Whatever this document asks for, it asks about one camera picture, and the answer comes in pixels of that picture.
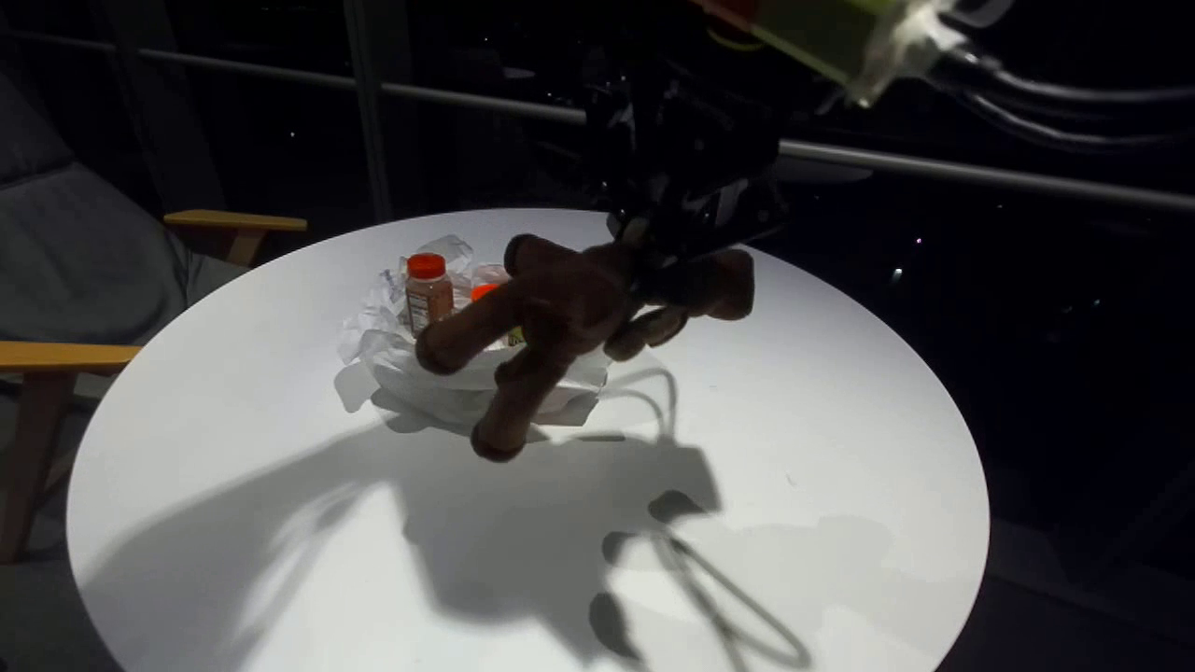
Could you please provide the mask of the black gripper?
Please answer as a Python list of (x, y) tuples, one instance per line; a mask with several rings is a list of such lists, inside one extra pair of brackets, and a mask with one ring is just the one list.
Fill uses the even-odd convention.
[(591, 53), (591, 169), (613, 238), (642, 263), (679, 263), (772, 232), (779, 79), (764, 53)]

